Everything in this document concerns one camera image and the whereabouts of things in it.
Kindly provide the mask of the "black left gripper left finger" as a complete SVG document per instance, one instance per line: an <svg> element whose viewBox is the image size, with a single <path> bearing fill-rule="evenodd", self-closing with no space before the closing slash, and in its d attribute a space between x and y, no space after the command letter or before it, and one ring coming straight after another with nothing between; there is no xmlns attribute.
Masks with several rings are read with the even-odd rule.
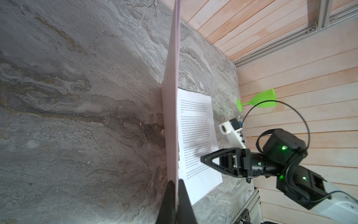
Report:
<svg viewBox="0 0 358 224"><path fill-rule="evenodd" d="M175 224L176 222L175 199L176 199L175 184L173 181L169 181L167 184L165 195L163 197L162 204L155 224Z"/></svg>

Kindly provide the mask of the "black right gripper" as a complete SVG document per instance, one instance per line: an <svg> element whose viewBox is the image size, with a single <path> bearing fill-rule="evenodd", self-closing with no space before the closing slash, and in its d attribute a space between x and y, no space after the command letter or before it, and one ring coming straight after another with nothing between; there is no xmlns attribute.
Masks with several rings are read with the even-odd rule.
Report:
<svg viewBox="0 0 358 224"><path fill-rule="evenodd" d="M247 183L259 176L278 176L280 164L262 153L249 149L224 148L203 155L200 161L214 170L231 177L245 177Z"/></svg>

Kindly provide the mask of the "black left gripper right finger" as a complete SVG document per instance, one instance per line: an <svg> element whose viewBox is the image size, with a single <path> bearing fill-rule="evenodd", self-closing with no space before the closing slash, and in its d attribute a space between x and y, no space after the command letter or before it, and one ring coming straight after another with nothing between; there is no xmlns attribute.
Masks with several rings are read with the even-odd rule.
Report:
<svg viewBox="0 0 358 224"><path fill-rule="evenodd" d="M197 220L186 190L185 183L179 180L179 202L176 214L176 224L197 224Z"/></svg>

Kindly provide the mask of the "underlying white paper sheet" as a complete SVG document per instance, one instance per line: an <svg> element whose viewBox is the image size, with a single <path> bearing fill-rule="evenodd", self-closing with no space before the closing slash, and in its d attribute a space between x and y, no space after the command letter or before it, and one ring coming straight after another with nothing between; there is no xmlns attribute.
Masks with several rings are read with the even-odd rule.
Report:
<svg viewBox="0 0 358 224"><path fill-rule="evenodd" d="M200 158L218 150L210 96L178 89L179 178L192 205L222 183L222 175Z"/></svg>

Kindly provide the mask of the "pink file folder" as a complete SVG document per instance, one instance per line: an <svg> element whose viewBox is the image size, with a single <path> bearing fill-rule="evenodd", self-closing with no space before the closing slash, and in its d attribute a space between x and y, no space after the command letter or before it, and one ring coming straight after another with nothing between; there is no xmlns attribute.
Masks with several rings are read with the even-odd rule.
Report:
<svg viewBox="0 0 358 224"><path fill-rule="evenodd" d="M181 1L175 1L171 35L164 78L161 84L165 125L167 178L174 183L174 208L179 204L179 140L177 121L177 97L180 57L180 10Z"/></svg>

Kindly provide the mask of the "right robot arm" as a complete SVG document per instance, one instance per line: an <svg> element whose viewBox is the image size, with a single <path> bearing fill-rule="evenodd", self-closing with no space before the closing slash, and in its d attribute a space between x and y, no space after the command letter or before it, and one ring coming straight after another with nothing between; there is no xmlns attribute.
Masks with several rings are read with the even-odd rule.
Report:
<svg viewBox="0 0 358 224"><path fill-rule="evenodd" d="M232 177L275 176L276 188L307 210L329 217L341 224L358 222L358 201L339 190L321 175L303 167L308 155L304 141L283 129L262 133L269 136L264 147L256 143L257 153L248 148L224 148L200 158L216 171Z"/></svg>

